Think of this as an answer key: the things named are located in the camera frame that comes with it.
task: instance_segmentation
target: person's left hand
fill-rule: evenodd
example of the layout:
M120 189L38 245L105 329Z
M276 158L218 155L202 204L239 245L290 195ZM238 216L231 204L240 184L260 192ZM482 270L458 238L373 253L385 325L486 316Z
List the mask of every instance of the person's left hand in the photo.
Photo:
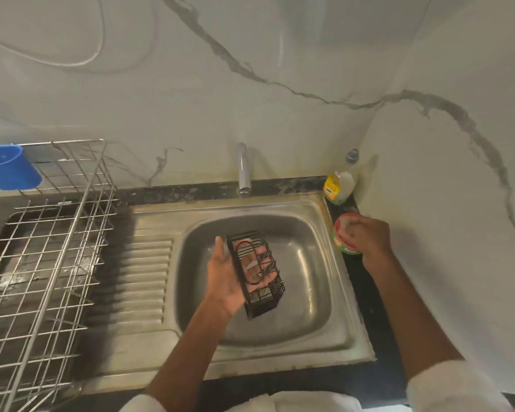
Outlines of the person's left hand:
M258 254L266 251L265 246L258 247L256 252ZM256 260L254 253L245 256L241 263L242 266L248 266L251 262ZM255 290L266 287L270 284L275 277L277 272L273 271L264 277L256 276L261 270L265 270L270 260L264 260L259 264L256 264L250 269L244 269L247 281L259 282L258 284L246 284L248 293ZM234 271L233 260L231 255L223 254L223 240L221 237L216 237L215 247L213 249L212 257L207 265L208 268L208 287L206 290L206 298L219 301L220 304L226 309L227 313L231 316L244 304L244 294L240 287L240 282L237 278L237 274Z

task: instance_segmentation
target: chrome faucet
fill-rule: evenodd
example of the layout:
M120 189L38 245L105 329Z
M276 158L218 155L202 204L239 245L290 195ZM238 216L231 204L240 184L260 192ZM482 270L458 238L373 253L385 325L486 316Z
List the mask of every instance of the chrome faucet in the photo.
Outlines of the chrome faucet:
M238 196L247 198L252 190L250 184L250 168L248 166L246 144L237 144Z

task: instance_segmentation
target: black wire basket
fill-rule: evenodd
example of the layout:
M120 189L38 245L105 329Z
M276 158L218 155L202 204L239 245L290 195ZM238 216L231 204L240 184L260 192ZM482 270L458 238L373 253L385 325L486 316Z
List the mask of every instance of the black wire basket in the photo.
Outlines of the black wire basket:
M261 252L260 247L265 247L265 252ZM281 274L277 267L277 262L273 258L269 245L265 240L265 235L259 230L249 231L238 235L227 236L227 247L231 256L233 257L234 270L237 273L240 287L244 293L246 302L244 308L248 319L256 318L265 312L274 309L281 300L284 291L284 282L281 279ZM254 253L255 262L254 266L260 266L259 271L256 273L257 281L249 281L244 274L242 260ZM246 285L259 284L261 279L271 272L277 272L275 279L266 287L258 289L253 292L248 292Z

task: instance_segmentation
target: white sleeve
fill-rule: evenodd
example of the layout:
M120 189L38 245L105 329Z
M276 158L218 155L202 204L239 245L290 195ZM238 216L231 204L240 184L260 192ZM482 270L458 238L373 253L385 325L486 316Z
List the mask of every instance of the white sleeve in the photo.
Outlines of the white sleeve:
M464 360L450 360L414 376L406 390L415 412L515 412L494 383Z
M125 404L120 412L166 412L166 409L152 396L137 395Z

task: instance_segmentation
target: drainboard grooves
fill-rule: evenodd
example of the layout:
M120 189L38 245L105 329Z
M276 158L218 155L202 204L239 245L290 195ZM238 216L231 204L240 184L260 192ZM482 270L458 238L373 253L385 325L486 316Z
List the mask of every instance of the drainboard grooves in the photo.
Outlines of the drainboard grooves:
M122 242L121 232L103 251L104 264L96 272L89 326L117 326L128 331L140 322L161 323L173 239L139 235Z

